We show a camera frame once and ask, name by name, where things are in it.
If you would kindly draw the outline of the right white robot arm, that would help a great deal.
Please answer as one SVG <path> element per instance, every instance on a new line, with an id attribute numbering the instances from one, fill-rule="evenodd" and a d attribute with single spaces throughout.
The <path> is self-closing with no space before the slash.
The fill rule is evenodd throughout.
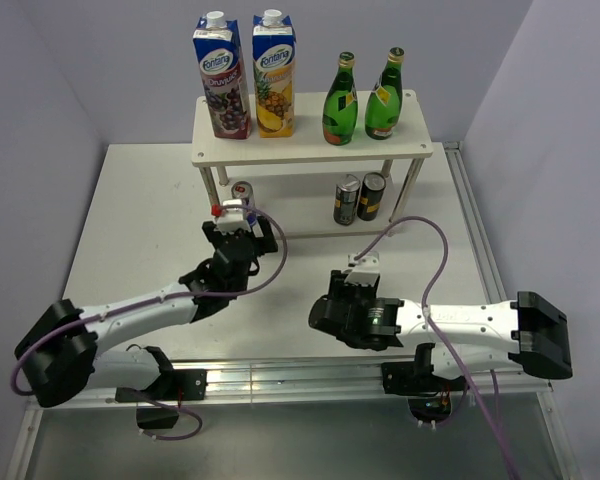
<path id="1" fill-rule="evenodd" d="M 445 379 L 518 365 L 533 377 L 573 375 L 567 316 L 536 292 L 483 305 L 430 305 L 378 296 L 376 285 L 347 282 L 334 270 L 328 292 L 308 324 L 354 349 L 404 348 L 426 357 L 413 365 L 415 383 L 437 388 Z"/>

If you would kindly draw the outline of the dark can top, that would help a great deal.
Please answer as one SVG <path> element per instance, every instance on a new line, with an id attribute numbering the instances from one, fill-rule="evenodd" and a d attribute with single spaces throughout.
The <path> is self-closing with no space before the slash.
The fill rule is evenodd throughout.
<path id="1" fill-rule="evenodd" d="M 336 182 L 334 197 L 334 221 L 343 226 L 351 225 L 356 215 L 361 181 L 353 174 L 346 174 Z"/>

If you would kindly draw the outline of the silver blue energy can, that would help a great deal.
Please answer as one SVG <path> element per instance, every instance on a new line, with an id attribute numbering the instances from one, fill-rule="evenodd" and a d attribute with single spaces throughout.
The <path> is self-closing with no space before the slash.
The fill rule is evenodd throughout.
<path id="1" fill-rule="evenodd" d="M 253 186 L 249 182 L 244 180 L 235 182 L 231 186 L 230 192 L 233 199 L 241 199 L 249 207 L 256 206 Z M 249 210 L 246 215 L 249 225 L 254 227 L 257 224 L 257 214 Z"/>

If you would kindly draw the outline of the dark can yellow label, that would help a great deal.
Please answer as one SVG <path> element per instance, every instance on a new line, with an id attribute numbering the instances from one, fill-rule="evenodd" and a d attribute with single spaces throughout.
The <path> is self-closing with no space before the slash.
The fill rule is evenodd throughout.
<path id="1" fill-rule="evenodd" d="M 362 181 L 357 216 L 363 221 L 374 220 L 379 212 L 386 188 L 386 180 L 381 173 L 369 172 Z"/>

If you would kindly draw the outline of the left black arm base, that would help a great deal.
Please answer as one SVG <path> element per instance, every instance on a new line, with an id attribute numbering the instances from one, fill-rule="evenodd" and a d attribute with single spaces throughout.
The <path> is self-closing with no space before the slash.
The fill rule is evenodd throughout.
<path id="1" fill-rule="evenodd" d="M 199 414 L 186 405 L 188 401 L 201 401 L 205 397 L 207 371 L 184 369 L 162 373 L 145 390 L 119 387 L 116 403 L 136 403 L 136 425 L 142 435 L 154 441 L 174 442 L 197 436 L 203 428 Z M 196 423 L 195 428 L 185 434 L 167 435 L 183 417 Z"/>

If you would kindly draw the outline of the green glass bottle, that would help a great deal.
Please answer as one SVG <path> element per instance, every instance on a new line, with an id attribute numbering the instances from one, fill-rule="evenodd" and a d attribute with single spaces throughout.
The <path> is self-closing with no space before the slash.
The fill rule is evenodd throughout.
<path id="1" fill-rule="evenodd" d="M 358 101 L 352 52 L 341 52 L 338 71 L 324 102 L 322 128 L 325 140 L 332 145 L 345 145 L 352 139 L 358 118 Z"/>
<path id="2" fill-rule="evenodd" d="M 386 140 L 399 121 L 402 109 L 404 49 L 390 49 L 386 65 L 371 91 L 365 111 L 365 133 L 375 140 Z"/>

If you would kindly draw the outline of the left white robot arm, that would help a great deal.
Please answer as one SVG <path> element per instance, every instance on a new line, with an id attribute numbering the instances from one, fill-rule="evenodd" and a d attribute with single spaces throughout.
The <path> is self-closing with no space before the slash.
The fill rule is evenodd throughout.
<path id="1" fill-rule="evenodd" d="M 12 391 L 35 397 L 43 408 L 89 389 L 113 388 L 122 402 L 201 398 L 201 374 L 177 372 L 160 348 L 117 347 L 156 330 L 207 319 L 251 293 L 248 282 L 260 271 L 260 257 L 288 252 L 279 225 L 264 216 L 257 221 L 259 234 L 248 227 L 223 232 L 214 222 L 204 222 L 212 257 L 154 293 L 102 306 L 77 307 L 69 299 L 53 303 L 15 348 Z"/>

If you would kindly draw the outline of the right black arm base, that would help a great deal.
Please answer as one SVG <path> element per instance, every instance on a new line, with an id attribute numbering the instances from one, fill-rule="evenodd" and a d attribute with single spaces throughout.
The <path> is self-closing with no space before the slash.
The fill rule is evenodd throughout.
<path id="1" fill-rule="evenodd" d="M 413 360 L 383 362 L 380 366 L 384 393 L 407 398 L 412 422 L 431 432 L 450 423 L 469 391 L 463 376 L 446 379 L 435 375 L 434 349 L 434 343 L 421 344 Z"/>

